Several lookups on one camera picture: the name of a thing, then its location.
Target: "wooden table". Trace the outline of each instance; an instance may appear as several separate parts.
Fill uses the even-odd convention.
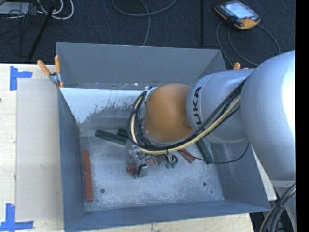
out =
[[[18,71],[31,71],[33,76],[29,81],[43,81],[50,82],[49,78],[43,73],[37,65],[21,65],[21,64],[0,64],[0,222],[5,219],[5,204],[11,203],[16,204],[16,183],[18,182],[18,176],[16,176],[16,151],[17,151],[17,93],[16,91],[10,91],[10,66],[18,68]],[[54,72],[54,66],[48,66],[49,69]],[[50,82],[48,84],[50,89],[54,89],[54,85]],[[36,96],[38,89],[32,89],[31,95]],[[17,207],[16,209],[27,210],[27,207]],[[48,213],[44,219],[34,220],[33,229],[26,231],[63,231],[62,221],[62,207],[57,207],[60,211],[57,218],[51,216]],[[96,230],[102,232],[253,232],[252,223],[249,214],[239,214],[230,216],[219,216],[219,217],[208,217],[199,219],[190,219],[176,222],[164,222],[157,224],[147,224],[139,226],[121,227],[113,229]]]

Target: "orange clip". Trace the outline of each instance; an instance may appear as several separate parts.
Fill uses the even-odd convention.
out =
[[[59,62],[59,56],[55,55],[55,66],[56,66],[56,72],[60,73],[61,72],[61,67],[60,67],[60,62]],[[63,81],[60,82],[60,87],[64,87]]]
[[[240,63],[235,63],[234,64],[234,67],[233,67],[233,70],[239,70],[240,69]]]
[[[59,82],[61,81],[60,87],[64,87],[64,83],[61,80],[61,76],[60,76],[61,67],[60,67],[58,55],[55,56],[56,73],[58,74],[57,76],[56,76],[55,72],[51,73],[51,71],[47,68],[47,66],[41,60],[38,60],[37,64],[38,64],[38,66],[40,66],[40,68],[43,70],[43,72],[51,78],[51,80],[54,82],[55,88],[58,88],[58,84],[56,83],[56,80],[58,80]]]

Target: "red object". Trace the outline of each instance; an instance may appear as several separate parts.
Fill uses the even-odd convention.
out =
[[[185,158],[189,163],[192,163],[195,161],[195,158],[190,154],[189,151],[187,151],[185,148],[178,151],[178,153]]]
[[[137,166],[136,165],[129,166],[126,168],[126,170],[129,174],[133,174],[137,171]]]
[[[86,190],[86,200],[93,201],[92,193],[92,180],[91,180],[91,171],[90,171],[90,160],[88,150],[83,151],[83,162],[84,162],[84,183]]]

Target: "yellow cable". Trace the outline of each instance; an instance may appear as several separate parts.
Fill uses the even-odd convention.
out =
[[[135,108],[138,106],[138,104],[140,103],[141,100],[142,100],[142,97],[139,98],[138,102],[135,105]],[[206,130],[204,130],[198,136],[196,136],[191,141],[189,141],[189,142],[187,142],[183,145],[177,146],[175,148],[170,148],[168,150],[158,150],[158,151],[151,151],[151,150],[147,150],[147,149],[142,148],[142,147],[138,147],[138,148],[141,151],[143,151],[144,153],[149,154],[149,155],[161,155],[161,154],[165,154],[166,152],[172,152],[172,151],[177,151],[177,150],[183,149],[183,148],[197,142],[198,140],[200,140],[201,138],[203,138],[204,136],[209,134],[213,129],[215,129],[229,115],[229,113],[239,104],[239,102],[240,102],[240,96],[238,96],[237,99],[229,106],[229,108],[216,121],[214,121]],[[135,143],[138,143],[137,140],[136,140],[136,137],[135,137],[134,120],[135,120],[135,114],[132,116],[131,122],[130,122],[130,124],[131,124],[131,135],[132,135],[133,141]]]

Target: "green object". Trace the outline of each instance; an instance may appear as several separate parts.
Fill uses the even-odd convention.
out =
[[[199,149],[199,151],[201,152],[203,159],[205,160],[206,164],[210,164],[213,162],[213,159],[203,141],[203,139],[200,139],[196,142],[196,145]]]
[[[128,138],[128,133],[127,133],[127,130],[126,129],[122,129],[120,128],[117,132],[117,135],[118,136],[122,136],[122,137],[125,137],[125,138]]]
[[[123,136],[119,136],[116,134],[112,134],[109,133],[107,131],[102,131],[102,130],[97,130],[96,131],[96,137],[117,143],[117,144],[121,144],[121,145],[126,145],[127,142],[127,138],[123,137]]]

